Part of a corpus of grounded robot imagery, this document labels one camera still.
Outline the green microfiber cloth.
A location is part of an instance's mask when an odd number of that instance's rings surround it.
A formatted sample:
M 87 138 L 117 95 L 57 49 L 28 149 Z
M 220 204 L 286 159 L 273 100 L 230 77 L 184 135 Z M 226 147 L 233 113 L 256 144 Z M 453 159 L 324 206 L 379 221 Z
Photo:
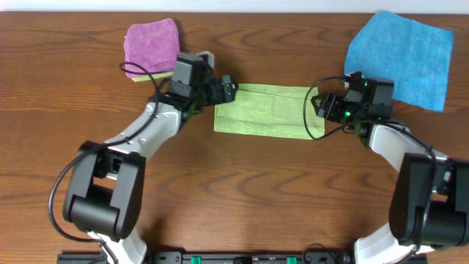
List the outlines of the green microfiber cloth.
M 319 138 L 325 134 L 325 121 L 303 103 L 307 87 L 269 84 L 240 84 L 235 100 L 215 107 L 214 131 L 288 139 Z

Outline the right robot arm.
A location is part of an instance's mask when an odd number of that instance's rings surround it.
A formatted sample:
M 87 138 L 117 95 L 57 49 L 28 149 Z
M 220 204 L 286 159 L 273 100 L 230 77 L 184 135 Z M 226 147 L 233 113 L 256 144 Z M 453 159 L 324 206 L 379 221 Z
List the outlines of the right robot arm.
M 318 117 L 350 129 L 399 173 L 388 223 L 342 252 L 337 263 L 406 263 L 468 244 L 468 162 L 439 153 L 392 120 L 389 99 L 311 98 Z

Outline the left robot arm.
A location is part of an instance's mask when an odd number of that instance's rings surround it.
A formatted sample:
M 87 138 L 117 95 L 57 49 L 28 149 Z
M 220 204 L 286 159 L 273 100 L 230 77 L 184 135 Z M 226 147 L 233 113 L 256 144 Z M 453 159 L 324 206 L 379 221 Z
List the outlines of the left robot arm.
M 175 78 L 157 84 L 144 112 L 103 144 L 84 142 L 71 172 L 63 217 L 98 242 L 108 263 L 147 263 L 149 252 L 136 229 L 146 162 L 205 106 L 231 103 L 238 90 L 230 76 L 190 84 Z

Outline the folded green cloth under purple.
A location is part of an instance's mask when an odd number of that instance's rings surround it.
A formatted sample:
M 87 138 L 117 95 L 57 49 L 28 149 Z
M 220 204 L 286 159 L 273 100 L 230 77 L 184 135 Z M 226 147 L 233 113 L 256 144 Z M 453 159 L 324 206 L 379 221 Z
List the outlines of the folded green cloth under purple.
M 152 77 L 157 80 L 157 79 L 161 79 L 161 78 L 169 78 L 173 75 L 173 71 L 169 71 L 169 72 L 165 72 L 165 73 L 156 73 L 156 74 L 152 74 Z M 142 82 L 142 81 L 150 81 L 151 78 L 149 76 L 139 76 L 139 77 L 135 77 L 135 78 L 132 78 L 132 81 L 134 82 Z

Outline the blue cloth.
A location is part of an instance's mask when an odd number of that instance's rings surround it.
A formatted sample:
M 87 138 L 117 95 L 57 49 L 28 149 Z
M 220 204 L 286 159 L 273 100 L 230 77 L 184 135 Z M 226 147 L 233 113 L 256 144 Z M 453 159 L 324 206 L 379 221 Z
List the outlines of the blue cloth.
M 349 44 L 344 73 L 394 82 L 393 99 L 444 111 L 454 34 L 395 13 L 375 13 Z

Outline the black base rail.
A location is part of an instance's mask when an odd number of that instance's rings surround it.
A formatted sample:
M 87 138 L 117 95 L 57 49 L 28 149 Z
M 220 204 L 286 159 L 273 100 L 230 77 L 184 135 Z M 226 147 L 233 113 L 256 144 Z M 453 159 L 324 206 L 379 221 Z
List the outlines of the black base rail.
M 338 257 L 327 252 L 309 252 L 304 257 L 311 264 L 341 263 Z M 57 264 L 114 263 L 102 253 L 58 254 Z M 145 257 L 143 263 L 153 264 L 304 264 L 300 254 L 183 254 L 181 252 L 156 252 Z M 412 257 L 406 264 L 428 264 L 426 255 Z

